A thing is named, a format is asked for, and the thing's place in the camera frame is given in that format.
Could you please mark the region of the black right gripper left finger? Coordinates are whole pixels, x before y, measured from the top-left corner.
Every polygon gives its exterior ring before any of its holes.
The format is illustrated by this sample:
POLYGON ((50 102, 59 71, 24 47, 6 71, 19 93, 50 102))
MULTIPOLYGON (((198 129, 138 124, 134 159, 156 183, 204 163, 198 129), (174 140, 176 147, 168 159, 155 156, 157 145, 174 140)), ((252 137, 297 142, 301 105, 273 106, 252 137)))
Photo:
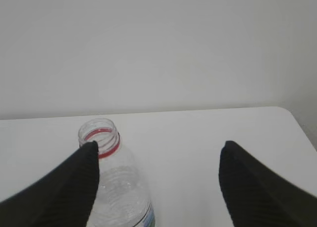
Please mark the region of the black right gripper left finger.
POLYGON ((0 203, 2 227, 84 227, 99 186, 98 144, 87 142, 40 180, 0 203))

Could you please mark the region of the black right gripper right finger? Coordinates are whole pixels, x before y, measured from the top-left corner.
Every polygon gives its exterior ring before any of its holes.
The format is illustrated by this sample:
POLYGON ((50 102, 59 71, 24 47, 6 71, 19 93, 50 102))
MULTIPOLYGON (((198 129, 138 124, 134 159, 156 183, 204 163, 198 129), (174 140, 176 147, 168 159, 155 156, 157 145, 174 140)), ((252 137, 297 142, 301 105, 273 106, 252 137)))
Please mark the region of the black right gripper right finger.
POLYGON ((218 180, 235 227, 315 227, 317 198, 234 141, 220 153, 218 180))

